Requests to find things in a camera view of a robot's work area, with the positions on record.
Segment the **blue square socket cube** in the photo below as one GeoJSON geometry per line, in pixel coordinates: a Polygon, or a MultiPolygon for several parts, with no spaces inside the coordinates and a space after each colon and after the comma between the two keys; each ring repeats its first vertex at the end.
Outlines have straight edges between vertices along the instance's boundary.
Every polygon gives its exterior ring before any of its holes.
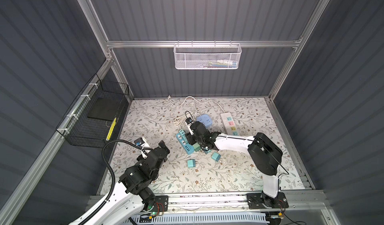
{"type": "Polygon", "coordinates": [[[212,118],[208,114],[202,114],[197,117],[197,121],[204,124],[206,128],[209,128],[213,125],[212,118]]]}

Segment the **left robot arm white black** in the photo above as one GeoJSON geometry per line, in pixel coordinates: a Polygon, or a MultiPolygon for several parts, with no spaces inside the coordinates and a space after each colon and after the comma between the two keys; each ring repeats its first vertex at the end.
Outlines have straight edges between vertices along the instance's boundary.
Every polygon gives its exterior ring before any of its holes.
{"type": "Polygon", "coordinates": [[[152,181],[158,178],[159,170],[168,160],[170,149],[162,140],[155,148],[138,147],[126,140],[113,140],[102,149],[102,158],[111,174],[112,184],[109,192],[94,204],[87,212],[71,222],[72,225],[118,225],[132,216],[145,211],[157,213],[163,209],[156,202],[156,195],[149,188],[152,181]],[[105,151],[114,143],[125,143],[141,150],[147,156],[127,168],[116,179],[113,168],[108,162],[105,151]]]}

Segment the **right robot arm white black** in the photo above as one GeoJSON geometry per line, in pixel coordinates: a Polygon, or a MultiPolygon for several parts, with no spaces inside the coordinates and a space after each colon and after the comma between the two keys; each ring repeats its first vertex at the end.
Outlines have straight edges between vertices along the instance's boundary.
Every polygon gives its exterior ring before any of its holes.
{"type": "Polygon", "coordinates": [[[282,150],[264,133],[255,136],[242,137],[227,135],[221,132],[210,132],[203,123],[198,121],[186,122],[192,138],[202,150],[228,150],[250,156],[263,174],[264,199],[274,200],[280,192],[278,168],[282,162],[282,150]]]}

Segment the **white long power strip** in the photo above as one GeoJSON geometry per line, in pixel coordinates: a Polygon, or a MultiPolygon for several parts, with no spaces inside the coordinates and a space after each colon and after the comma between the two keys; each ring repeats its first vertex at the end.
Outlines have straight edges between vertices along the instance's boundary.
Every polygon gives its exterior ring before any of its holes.
{"type": "Polygon", "coordinates": [[[221,116],[221,119],[223,121],[226,134],[232,135],[232,136],[239,136],[238,129],[235,125],[235,121],[234,121],[231,113],[230,112],[221,113],[220,116],[221,116]]]}

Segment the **teal power strip with USB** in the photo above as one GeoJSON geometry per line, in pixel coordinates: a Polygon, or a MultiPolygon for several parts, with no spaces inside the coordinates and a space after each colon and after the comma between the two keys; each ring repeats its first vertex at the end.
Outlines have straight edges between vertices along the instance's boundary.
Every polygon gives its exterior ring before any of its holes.
{"type": "Polygon", "coordinates": [[[179,134],[179,132],[176,134],[176,138],[177,140],[179,141],[179,143],[181,144],[181,146],[184,148],[184,150],[186,151],[186,153],[188,155],[192,154],[194,152],[194,148],[193,146],[188,142],[188,139],[185,136],[181,136],[179,134]]]}

